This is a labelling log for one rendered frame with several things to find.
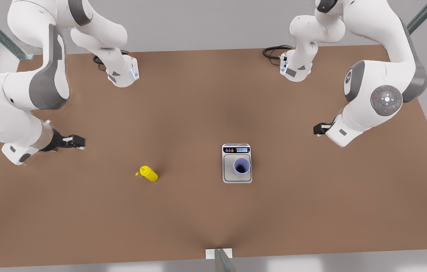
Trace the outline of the pale purple cup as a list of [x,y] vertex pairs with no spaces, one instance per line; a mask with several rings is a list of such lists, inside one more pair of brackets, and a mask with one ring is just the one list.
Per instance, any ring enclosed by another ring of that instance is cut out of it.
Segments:
[[234,161],[233,167],[237,176],[243,176],[250,171],[251,163],[247,158],[239,157]]

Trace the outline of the yellow sauce bottle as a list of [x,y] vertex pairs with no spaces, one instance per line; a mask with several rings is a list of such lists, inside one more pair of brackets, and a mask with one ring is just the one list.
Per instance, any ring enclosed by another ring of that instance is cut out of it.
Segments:
[[137,172],[135,175],[144,177],[151,182],[158,181],[158,178],[159,178],[158,174],[153,169],[151,169],[151,167],[146,165],[140,167],[139,172]]

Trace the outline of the silver digital kitchen scale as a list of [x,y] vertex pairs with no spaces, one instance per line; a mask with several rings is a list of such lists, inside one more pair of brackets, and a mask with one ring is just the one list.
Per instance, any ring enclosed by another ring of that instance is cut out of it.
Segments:
[[226,184],[249,184],[252,182],[250,145],[222,145],[222,178]]

